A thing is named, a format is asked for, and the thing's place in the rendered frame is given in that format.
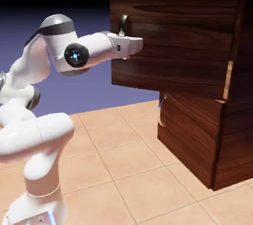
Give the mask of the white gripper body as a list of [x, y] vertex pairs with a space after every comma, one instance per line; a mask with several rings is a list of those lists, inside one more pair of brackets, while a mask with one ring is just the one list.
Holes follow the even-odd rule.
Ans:
[[143, 49], [143, 38], [140, 37], [126, 37], [128, 39], [127, 44], [127, 54], [126, 57], [129, 58]]

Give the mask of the large dark wood door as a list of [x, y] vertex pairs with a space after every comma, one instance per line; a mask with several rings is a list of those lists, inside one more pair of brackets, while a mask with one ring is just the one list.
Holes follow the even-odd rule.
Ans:
[[143, 50], [113, 60], [112, 83], [222, 99], [240, 0], [110, 0], [112, 32], [120, 17]]

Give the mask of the small dark wood door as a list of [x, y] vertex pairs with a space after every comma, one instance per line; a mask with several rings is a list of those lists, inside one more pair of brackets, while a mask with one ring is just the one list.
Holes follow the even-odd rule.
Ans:
[[212, 188], [222, 100], [162, 91], [157, 138], [207, 188]]

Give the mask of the dark wood cabinet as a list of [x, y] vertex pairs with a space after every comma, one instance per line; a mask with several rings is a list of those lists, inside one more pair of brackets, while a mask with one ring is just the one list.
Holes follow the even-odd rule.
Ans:
[[216, 100], [226, 105], [221, 115], [213, 190], [253, 178], [253, 0], [239, 2], [223, 97]]

